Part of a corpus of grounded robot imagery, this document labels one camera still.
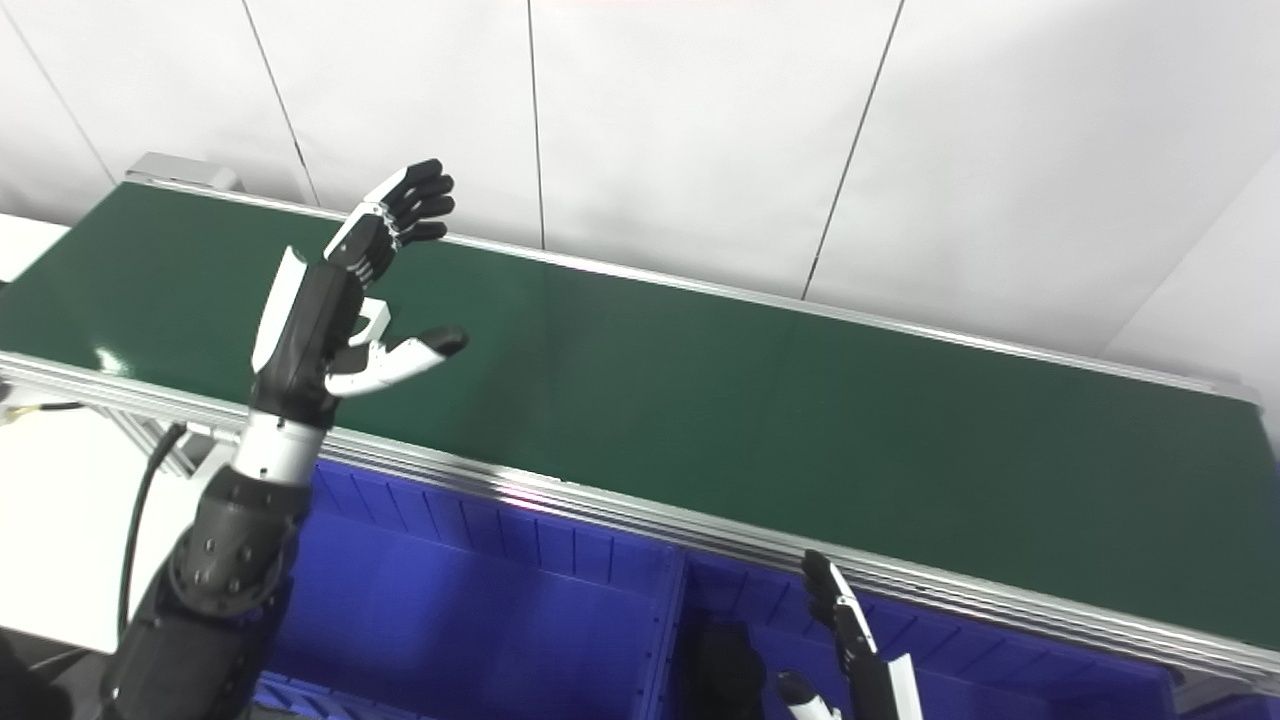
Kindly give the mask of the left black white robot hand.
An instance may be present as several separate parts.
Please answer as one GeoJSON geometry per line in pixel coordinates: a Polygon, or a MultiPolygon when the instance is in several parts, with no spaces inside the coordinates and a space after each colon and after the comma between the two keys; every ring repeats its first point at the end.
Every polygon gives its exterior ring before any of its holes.
{"type": "Polygon", "coordinates": [[[320,260],[283,252],[250,357],[250,414],[230,460],[237,473],[306,486],[339,401],[396,386],[467,346],[458,325],[384,340],[389,311],[369,297],[404,246],[445,236],[453,187],[440,161],[416,161],[361,199],[320,260]]]}

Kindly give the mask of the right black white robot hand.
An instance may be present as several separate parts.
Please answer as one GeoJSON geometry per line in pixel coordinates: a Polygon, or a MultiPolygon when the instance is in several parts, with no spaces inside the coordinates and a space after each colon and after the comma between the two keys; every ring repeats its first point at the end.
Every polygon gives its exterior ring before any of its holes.
{"type": "Polygon", "coordinates": [[[806,550],[801,569],[809,614],[835,639],[838,670],[847,682],[852,719],[923,719],[910,655],[886,659],[858,594],[824,553],[806,550]]]}

